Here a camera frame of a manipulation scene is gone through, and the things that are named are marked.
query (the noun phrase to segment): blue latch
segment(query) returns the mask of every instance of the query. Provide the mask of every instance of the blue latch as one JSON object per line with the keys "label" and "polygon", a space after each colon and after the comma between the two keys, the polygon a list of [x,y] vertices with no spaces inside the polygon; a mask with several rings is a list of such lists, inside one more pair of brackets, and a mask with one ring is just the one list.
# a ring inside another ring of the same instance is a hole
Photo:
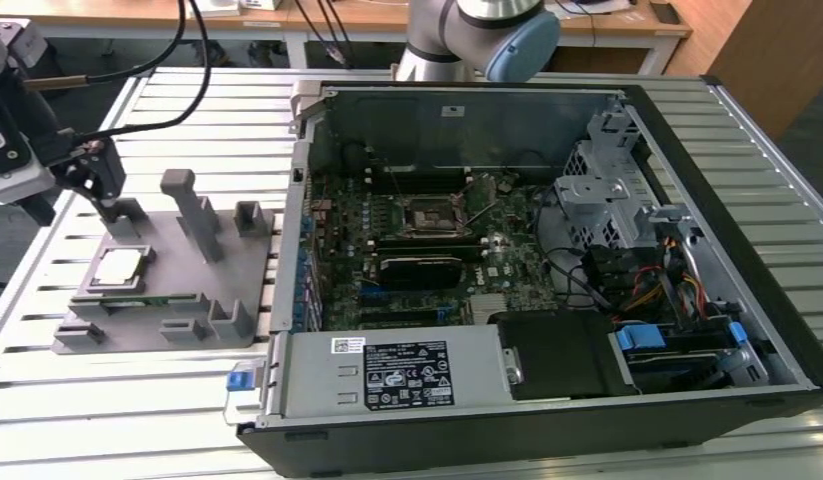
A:
{"label": "blue latch", "polygon": [[748,335],[746,335],[746,330],[740,322],[731,322],[728,324],[728,331],[738,345],[743,345],[748,341]]}
{"label": "blue latch", "polygon": [[228,392],[244,392],[253,390],[255,385],[253,372],[229,372],[227,374],[227,391]]}
{"label": "blue latch", "polygon": [[615,332],[615,338],[619,341],[619,348],[634,350],[638,348],[663,348],[666,340],[656,325],[639,324],[626,325]]}

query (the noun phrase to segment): motherboard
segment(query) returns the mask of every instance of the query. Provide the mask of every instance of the motherboard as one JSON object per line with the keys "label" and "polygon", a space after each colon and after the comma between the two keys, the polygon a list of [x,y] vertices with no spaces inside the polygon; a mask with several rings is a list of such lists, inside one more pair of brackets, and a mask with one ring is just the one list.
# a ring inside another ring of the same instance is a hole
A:
{"label": "motherboard", "polygon": [[510,171],[312,177],[320,329],[474,325],[554,308],[532,232],[543,191]]}

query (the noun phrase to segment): slotted metal table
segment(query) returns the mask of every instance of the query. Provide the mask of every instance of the slotted metal table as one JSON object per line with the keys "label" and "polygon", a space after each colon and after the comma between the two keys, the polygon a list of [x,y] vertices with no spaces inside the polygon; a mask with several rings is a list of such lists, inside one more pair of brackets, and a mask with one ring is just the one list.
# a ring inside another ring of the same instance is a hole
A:
{"label": "slotted metal table", "polygon": [[[164,68],[131,79],[104,127],[172,118],[191,102],[200,70]],[[299,79],[386,80],[382,71],[216,70],[187,124],[117,139],[124,196],[173,210],[159,191],[168,168],[199,174],[216,209],[239,199],[283,211],[293,137],[289,93]],[[536,82],[636,80],[823,342],[823,200],[719,87],[698,79],[544,75]],[[671,180],[658,172],[675,198]],[[103,226],[89,204],[61,195],[0,300],[0,478],[276,478],[225,425],[225,374],[264,355],[239,350],[57,356],[53,331],[95,253]],[[283,225],[276,219],[275,225]],[[277,251],[281,232],[275,232]],[[269,259],[264,304],[277,260]],[[823,478],[823,408],[760,421],[691,448],[380,475],[378,478]]]}

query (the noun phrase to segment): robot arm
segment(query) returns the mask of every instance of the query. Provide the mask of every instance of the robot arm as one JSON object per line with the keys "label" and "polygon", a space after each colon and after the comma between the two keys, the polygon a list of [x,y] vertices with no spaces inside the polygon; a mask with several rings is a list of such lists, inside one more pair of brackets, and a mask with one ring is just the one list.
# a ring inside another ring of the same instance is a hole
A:
{"label": "robot arm", "polygon": [[400,81],[526,82],[556,48],[559,20],[542,0],[414,0]]}
{"label": "robot arm", "polygon": [[28,58],[9,55],[24,46],[19,23],[0,24],[0,203],[16,203],[40,225],[55,212],[41,193],[55,185],[87,198],[104,220],[113,220],[125,173],[109,138],[81,142],[63,129],[37,92],[24,86]]}

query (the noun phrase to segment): black wire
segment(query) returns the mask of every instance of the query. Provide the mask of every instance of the black wire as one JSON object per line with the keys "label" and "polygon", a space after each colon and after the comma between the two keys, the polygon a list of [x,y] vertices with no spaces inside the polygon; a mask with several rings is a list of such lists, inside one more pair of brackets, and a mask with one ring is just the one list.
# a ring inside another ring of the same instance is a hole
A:
{"label": "black wire", "polygon": [[580,5],[576,2],[575,2],[575,5],[583,11],[582,13],[568,10],[566,8],[566,6],[562,3],[559,3],[559,0],[555,0],[555,2],[556,2],[556,5],[559,5],[559,8],[562,8],[571,15],[588,15],[588,25],[591,26],[591,29],[592,29],[592,46],[591,46],[591,50],[588,51],[588,66],[591,68],[591,65],[592,65],[592,52],[595,50],[595,46],[598,45],[598,32],[595,30],[595,15],[599,15],[599,14],[598,13],[590,13],[588,10],[586,10],[586,8],[583,7],[583,5]]}
{"label": "black wire", "polygon": [[328,25],[328,31],[331,32],[331,40],[333,41],[333,47],[339,49],[340,39],[337,38],[336,32],[333,31],[333,23],[331,22],[331,17],[328,17],[324,0],[316,0],[316,5],[319,5],[319,10],[321,10],[321,16],[324,17],[325,24]]}
{"label": "black wire", "polygon": [[185,0],[177,0],[176,3],[179,6],[179,15],[180,15],[179,23],[176,26],[176,34],[173,35],[173,40],[171,40],[171,43],[168,44],[168,47],[164,49],[164,51],[149,62],[144,63],[143,65],[137,65],[132,67],[129,70],[124,70],[121,72],[115,72],[115,73],[107,73],[104,75],[88,75],[85,77],[85,81],[89,84],[107,83],[107,82],[113,82],[115,80],[123,80],[125,78],[129,78],[131,76],[137,75],[139,73],[144,73],[151,68],[157,67],[159,64],[167,60],[167,58],[171,56],[171,53],[173,53],[173,50],[180,44],[180,40],[183,39],[183,34],[185,33]]}
{"label": "black wire", "polygon": [[[575,265],[574,267],[571,267],[571,270],[568,270],[568,273],[571,275],[574,275],[574,271],[576,269],[583,269],[583,265]],[[592,305],[571,305],[568,303],[568,300],[571,300],[571,297],[590,297],[591,295],[588,293],[576,293],[574,292],[574,282],[571,281],[571,278],[568,278],[568,284],[567,284],[567,289],[566,289],[566,299],[564,299],[564,304],[566,307],[570,309],[583,309],[583,308],[594,308]]]}
{"label": "black wire", "polygon": [[336,25],[340,27],[340,32],[343,32],[343,39],[345,40],[345,47],[348,48],[348,59],[349,59],[349,68],[352,68],[357,64],[357,57],[355,56],[355,49],[352,48],[352,41],[348,38],[348,33],[345,33],[345,26],[343,25],[343,20],[340,19],[340,15],[336,13],[336,9],[333,8],[333,0],[327,0],[328,8],[331,9],[331,13],[333,13],[333,18],[336,18]]}
{"label": "black wire", "polygon": [[550,254],[554,252],[568,252],[571,255],[583,255],[586,252],[579,248],[574,247],[555,247],[544,252],[544,258],[550,257]]}
{"label": "black wire", "polygon": [[600,293],[598,292],[598,290],[595,290],[592,287],[588,286],[588,284],[580,280],[579,278],[576,278],[571,273],[568,273],[568,271],[562,268],[559,265],[556,265],[556,262],[551,262],[548,260],[547,264],[551,266],[551,268],[554,270],[556,270],[562,275],[564,275],[564,277],[571,280],[578,287],[580,287],[586,293],[592,297],[592,300],[595,300],[595,303],[604,308],[606,310],[614,311],[616,310],[616,308],[612,306],[612,304],[610,303],[610,301],[603,298],[603,295],[600,295]]}
{"label": "black wire", "polygon": [[160,130],[163,128],[173,127],[183,123],[185,119],[195,113],[197,107],[200,106],[200,102],[203,101],[203,97],[207,95],[207,90],[209,88],[209,80],[212,78],[212,64],[209,62],[209,34],[207,33],[207,25],[203,22],[203,16],[200,15],[200,9],[197,8],[196,0],[188,0],[188,3],[192,6],[192,12],[195,13],[195,20],[197,21],[197,28],[200,29],[200,44],[203,50],[203,80],[200,83],[200,89],[197,90],[197,95],[195,95],[195,100],[192,100],[191,105],[183,111],[179,117],[159,123],[147,123],[143,125],[129,125],[121,128],[112,128],[109,130],[101,130],[95,133],[87,133],[84,135],[79,135],[76,137],[77,144],[85,143],[91,140],[99,140],[103,138],[112,137],[115,135],[124,135],[127,133],[135,132],[147,132],[149,130]]}
{"label": "black wire", "polygon": [[319,43],[321,44],[321,47],[325,49],[325,52],[328,52],[331,50],[331,45],[328,44],[328,42],[323,38],[321,34],[319,33],[319,30],[316,30],[316,26],[313,25],[313,22],[309,19],[309,15],[307,15],[307,11],[304,10],[304,7],[301,6],[301,0],[295,0],[295,5],[299,7],[299,12],[301,12],[301,16],[304,17],[304,21],[307,22],[307,26],[309,27],[311,31],[313,32],[313,35],[316,35],[316,39],[319,40]]}

